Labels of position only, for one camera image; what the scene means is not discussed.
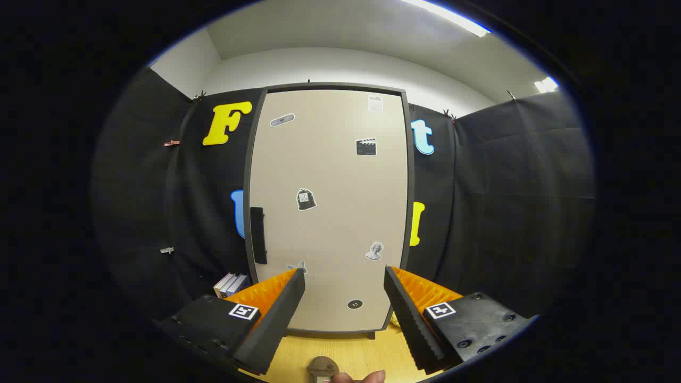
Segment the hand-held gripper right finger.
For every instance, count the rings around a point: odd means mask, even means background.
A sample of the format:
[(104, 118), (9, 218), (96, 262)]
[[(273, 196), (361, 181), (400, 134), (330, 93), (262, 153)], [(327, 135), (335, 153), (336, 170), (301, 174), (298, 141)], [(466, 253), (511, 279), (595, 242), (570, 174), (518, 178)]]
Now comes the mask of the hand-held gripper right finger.
[(538, 320), (486, 293), (462, 295), (397, 267), (385, 267), (389, 298), (416, 367), (427, 374), (482, 360)]

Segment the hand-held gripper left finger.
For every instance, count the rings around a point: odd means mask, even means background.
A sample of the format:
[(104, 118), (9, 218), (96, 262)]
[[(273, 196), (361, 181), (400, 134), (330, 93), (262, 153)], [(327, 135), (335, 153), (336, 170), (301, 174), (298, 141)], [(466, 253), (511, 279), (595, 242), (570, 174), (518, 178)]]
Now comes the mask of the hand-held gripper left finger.
[(226, 298), (201, 296), (158, 327), (212, 364), (264, 375), (304, 291), (305, 273), (294, 268)]

